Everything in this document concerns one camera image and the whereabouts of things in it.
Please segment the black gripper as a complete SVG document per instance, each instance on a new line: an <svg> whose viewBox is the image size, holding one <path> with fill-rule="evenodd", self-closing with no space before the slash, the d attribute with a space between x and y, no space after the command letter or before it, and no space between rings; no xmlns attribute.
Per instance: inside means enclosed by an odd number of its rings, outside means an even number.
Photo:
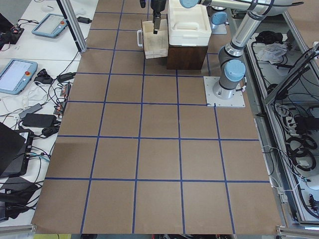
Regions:
<svg viewBox="0 0 319 239"><path fill-rule="evenodd" d="M157 34L160 29L161 14L165 9L165 0L151 0L151 8L153 10L153 34Z"/></svg>

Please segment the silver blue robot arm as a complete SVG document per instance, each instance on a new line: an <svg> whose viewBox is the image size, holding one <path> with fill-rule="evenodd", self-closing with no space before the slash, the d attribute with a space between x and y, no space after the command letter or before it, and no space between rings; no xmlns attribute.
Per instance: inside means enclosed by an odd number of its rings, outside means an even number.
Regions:
<svg viewBox="0 0 319 239"><path fill-rule="evenodd" d="M292 0L171 0L169 3L168 18L170 21L173 21L174 6L177 7L178 13L189 19L193 19L190 11L196 7L200 8L201 16L205 18L208 18L207 6L246 11L244 19L230 42L219 51L221 77L213 85L212 91L214 96L222 100L233 98L237 85L244 78L246 67L241 61L243 50L260 23L267 16L279 15L289 7L303 4L302 1Z"/></svg>

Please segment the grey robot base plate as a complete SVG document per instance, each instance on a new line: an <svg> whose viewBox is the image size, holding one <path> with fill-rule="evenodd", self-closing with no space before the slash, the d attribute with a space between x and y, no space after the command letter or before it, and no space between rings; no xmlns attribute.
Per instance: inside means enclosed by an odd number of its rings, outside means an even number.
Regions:
<svg viewBox="0 0 319 239"><path fill-rule="evenodd" d="M218 108L244 108L245 102L240 83L233 90L226 90L219 84L220 77L204 76L206 105Z"/></svg>

